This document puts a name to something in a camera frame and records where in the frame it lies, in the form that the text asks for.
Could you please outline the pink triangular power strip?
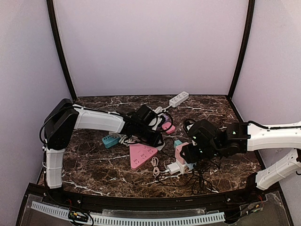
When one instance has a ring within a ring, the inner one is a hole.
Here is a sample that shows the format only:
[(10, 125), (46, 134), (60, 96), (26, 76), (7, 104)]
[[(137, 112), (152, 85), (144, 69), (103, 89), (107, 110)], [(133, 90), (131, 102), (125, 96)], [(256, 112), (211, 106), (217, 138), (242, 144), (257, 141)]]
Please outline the pink triangular power strip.
[(130, 145), (129, 151), (132, 170), (137, 170), (158, 153), (157, 148), (142, 144)]

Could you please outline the pink charger plug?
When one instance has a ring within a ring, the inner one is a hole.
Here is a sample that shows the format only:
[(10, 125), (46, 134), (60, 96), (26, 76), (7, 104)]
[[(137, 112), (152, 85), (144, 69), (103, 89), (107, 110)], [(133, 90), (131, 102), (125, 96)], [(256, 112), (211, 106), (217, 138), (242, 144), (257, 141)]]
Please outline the pink charger plug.
[(166, 122), (162, 125), (162, 129), (167, 133), (167, 134), (171, 134), (175, 131), (175, 126), (170, 123), (170, 122)]

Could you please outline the pink white cube adapter cluster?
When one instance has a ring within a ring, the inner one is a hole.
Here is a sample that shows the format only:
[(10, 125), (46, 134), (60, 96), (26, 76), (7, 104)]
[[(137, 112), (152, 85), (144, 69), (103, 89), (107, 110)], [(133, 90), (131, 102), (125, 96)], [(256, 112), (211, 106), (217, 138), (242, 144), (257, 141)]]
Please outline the pink white cube adapter cluster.
[(190, 171), (192, 171), (194, 164), (193, 163), (187, 163), (185, 161), (185, 159), (183, 158), (184, 156), (184, 152), (182, 152), (182, 148), (184, 146), (187, 146), (189, 143), (185, 142), (182, 143), (180, 140), (176, 140), (174, 142), (174, 148), (175, 148), (175, 152), (174, 152), (174, 157), (175, 157), (175, 162), (178, 163), (178, 165), (180, 166), (180, 172), (181, 174), (187, 174)]

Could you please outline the white power strip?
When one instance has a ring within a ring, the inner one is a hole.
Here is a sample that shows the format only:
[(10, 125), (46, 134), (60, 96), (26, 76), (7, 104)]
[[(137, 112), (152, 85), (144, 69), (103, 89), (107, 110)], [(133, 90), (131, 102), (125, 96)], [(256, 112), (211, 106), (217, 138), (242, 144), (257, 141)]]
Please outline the white power strip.
[(180, 105), (181, 103), (183, 103), (184, 101), (186, 101), (189, 98), (189, 93), (187, 93), (186, 91), (183, 91), (181, 93), (179, 93), (177, 96), (171, 98), (169, 100), (169, 105), (173, 108), (177, 107), (178, 105)]

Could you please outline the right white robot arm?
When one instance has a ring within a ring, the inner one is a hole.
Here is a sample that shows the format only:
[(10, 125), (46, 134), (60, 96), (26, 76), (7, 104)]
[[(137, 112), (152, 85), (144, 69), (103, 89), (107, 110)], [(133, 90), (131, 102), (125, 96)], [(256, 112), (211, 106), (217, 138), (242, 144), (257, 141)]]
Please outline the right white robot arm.
[(184, 130), (191, 143), (184, 145), (180, 156), (188, 163), (214, 157), (263, 149), (289, 148), (290, 152), (270, 167), (251, 174), (247, 189), (267, 190), (301, 168), (301, 124), (261, 125), (254, 121), (230, 124), (225, 130), (208, 120), (188, 121)]

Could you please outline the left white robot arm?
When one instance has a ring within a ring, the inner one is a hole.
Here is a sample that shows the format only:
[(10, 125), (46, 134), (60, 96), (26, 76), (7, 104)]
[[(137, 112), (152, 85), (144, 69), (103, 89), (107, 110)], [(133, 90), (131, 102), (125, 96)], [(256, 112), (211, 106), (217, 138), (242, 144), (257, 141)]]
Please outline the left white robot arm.
[(45, 151), (47, 187), (62, 187), (64, 153), (76, 133), (107, 132), (124, 138), (130, 144), (142, 143), (162, 149), (165, 142), (162, 132), (155, 128), (158, 122), (159, 114), (147, 105), (123, 113), (80, 106), (66, 98), (61, 100), (46, 117), (39, 131), (39, 139)]

